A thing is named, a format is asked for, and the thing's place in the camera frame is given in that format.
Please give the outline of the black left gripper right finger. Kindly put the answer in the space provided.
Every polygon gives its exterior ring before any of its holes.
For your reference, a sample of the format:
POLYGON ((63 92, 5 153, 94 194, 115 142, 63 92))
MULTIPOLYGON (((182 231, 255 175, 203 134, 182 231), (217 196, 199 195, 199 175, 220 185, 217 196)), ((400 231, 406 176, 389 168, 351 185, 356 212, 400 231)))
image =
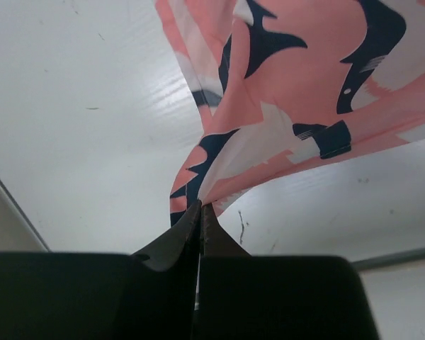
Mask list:
POLYGON ((339 256, 251 256, 201 210, 200 339, 379 339, 362 281, 339 256))

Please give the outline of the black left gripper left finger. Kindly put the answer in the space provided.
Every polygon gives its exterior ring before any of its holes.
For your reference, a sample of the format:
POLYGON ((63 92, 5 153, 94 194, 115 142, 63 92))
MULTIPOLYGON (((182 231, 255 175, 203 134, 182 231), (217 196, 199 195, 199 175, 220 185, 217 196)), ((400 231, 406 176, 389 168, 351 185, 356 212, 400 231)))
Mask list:
POLYGON ((131 255, 0 252, 0 339, 188 339, 200 211, 131 255))

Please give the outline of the pink shark print shorts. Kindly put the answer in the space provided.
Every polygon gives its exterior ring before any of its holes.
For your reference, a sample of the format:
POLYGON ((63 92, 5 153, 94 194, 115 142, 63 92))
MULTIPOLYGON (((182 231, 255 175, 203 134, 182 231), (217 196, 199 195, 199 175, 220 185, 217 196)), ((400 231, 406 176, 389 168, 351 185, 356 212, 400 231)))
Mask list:
POLYGON ((156 1, 203 135, 169 196, 224 212, 282 176, 425 140, 425 1, 156 1))

